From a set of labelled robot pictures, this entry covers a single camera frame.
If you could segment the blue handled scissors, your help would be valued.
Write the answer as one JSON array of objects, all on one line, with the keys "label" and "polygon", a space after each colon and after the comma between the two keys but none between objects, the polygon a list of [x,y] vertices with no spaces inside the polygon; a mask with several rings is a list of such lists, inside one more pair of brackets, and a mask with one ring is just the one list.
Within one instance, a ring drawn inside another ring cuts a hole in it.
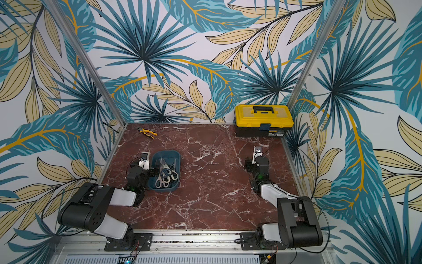
[{"label": "blue handled scissors", "polygon": [[176,171],[175,164],[168,165],[165,160],[163,160],[164,174],[169,177],[172,181],[177,181],[179,179],[179,174]]}]

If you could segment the white handled scissors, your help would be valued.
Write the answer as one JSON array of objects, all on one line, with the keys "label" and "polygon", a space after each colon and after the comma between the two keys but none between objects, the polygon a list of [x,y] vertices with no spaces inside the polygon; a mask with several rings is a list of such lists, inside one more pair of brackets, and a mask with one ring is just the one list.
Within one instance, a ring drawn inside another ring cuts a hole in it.
[{"label": "white handled scissors", "polygon": [[163,160],[164,159],[162,158],[159,160],[159,177],[157,178],[155,183],[155,187],[157,189],[168,188],[171,181],[171,179],[164,174]]}]

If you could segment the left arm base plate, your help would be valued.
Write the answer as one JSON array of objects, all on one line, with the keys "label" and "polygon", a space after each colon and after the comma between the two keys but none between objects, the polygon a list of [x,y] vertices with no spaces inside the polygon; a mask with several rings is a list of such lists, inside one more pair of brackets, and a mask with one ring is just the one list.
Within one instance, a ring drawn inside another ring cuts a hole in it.
[{"label": "left arm base plate", "polygon": [[149,251],[152,244],[152,233],[134,233],[126,235],[123,239],[106,237],[104,247],[106,252],[111,251]]}]

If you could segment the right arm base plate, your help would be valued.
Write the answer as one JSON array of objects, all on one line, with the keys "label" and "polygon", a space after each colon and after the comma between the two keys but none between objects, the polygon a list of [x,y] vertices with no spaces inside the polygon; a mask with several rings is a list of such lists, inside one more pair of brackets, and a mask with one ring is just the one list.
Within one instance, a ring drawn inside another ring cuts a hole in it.
[{"label": "right arm base plate", "polygon": [[261,235],[256,232],[243,232],[240,237],[235,239],[236,244],[240,244],[242,250],[285,250],[286,247],[279,242],[265,240]]}]

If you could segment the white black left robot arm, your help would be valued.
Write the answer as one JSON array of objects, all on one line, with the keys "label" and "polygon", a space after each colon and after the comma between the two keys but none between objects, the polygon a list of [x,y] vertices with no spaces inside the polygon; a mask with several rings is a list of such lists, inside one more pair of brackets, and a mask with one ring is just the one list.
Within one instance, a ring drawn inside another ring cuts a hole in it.
[{"label": "white black left robot arm", "polygon": [[60,210],[61,225],[95,233],[109,239],[130,239],[130,225],[107,214],[110,206],[137,207],[145,197],[148,180],[158,175],[158,167],[129,170],[124,189],[85,183]]}]

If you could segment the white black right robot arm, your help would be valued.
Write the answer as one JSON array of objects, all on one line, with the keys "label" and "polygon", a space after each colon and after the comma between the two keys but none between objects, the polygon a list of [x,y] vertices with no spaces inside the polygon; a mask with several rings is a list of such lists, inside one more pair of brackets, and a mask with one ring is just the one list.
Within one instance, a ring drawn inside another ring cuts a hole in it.
[{"label": "white black right robot arm", "polygon": [[264,156],[245,159],[251,174],[252,190],[277,209],[276,223],[260,224],[257,242],[272,242],[284,248],[321,246],[323,234],[312,200],[281,189],[269,176],[269,159]]}]

